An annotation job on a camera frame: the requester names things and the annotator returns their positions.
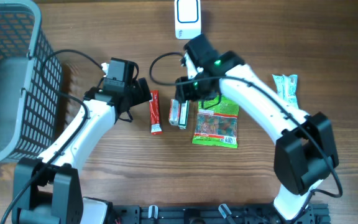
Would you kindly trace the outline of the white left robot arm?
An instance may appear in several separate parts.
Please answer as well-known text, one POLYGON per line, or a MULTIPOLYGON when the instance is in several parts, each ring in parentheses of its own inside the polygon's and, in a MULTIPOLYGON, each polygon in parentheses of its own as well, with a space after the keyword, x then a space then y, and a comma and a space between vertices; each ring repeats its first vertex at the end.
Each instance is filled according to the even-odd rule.
POLYGON ((146 79, 92 87, 58 139, 36 159, 22 158, 14 171, 13 223, 116 223, 112 202, 84 197, 80 172, 91 152, 122 113, 151 99, 146 79))

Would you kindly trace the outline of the red snack stick packet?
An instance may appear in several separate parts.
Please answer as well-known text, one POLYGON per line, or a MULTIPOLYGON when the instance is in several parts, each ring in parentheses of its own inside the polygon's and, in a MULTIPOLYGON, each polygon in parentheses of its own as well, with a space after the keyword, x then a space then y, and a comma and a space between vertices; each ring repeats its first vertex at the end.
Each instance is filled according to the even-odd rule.
POLYGON ((152 99, 149 101, 151 124, 150 132, 153 135, 162 134, 158 90, 151 90, 150 94, 152 97, 152 99))

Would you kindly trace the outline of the green white small box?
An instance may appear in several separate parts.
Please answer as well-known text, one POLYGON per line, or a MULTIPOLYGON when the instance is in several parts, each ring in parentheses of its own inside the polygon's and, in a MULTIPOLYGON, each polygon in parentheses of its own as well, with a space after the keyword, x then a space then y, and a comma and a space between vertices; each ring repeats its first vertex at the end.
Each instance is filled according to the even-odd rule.
POLYGON ((181 110, 180 110, 180 119, 178 127, 180 129, 186 129, 188 124, 188 111, 189 111, 189 101, 185 101, 181 104, 181 110))

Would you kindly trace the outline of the green gummy candy bag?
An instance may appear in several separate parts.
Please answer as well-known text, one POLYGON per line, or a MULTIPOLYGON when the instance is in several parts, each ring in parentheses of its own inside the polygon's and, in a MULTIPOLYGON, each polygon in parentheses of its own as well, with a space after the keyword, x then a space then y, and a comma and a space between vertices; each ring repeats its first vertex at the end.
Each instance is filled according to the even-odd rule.
POLYGON ((192 143, 236 149, 239 105, 225 96, 198 103, 192 143))

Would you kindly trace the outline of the red white small box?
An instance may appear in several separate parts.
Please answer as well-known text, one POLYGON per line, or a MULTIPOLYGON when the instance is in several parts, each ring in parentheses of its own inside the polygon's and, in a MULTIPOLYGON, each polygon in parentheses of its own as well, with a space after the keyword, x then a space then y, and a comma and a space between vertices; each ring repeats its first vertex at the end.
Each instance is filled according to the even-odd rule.
POLYGON ((180 103, 171 99, 168 121, 172 126, 178 126, 180 120, 180 103))

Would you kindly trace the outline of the light teal wipes packet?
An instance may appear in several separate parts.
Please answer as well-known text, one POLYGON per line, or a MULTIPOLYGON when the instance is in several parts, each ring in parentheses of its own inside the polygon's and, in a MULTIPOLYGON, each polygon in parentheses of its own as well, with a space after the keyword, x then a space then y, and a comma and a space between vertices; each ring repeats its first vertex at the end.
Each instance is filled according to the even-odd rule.
POLYGON ((296 109, 299 108, 296 97, 298 75, 272 75, 277 88, 277 95, 296 109))

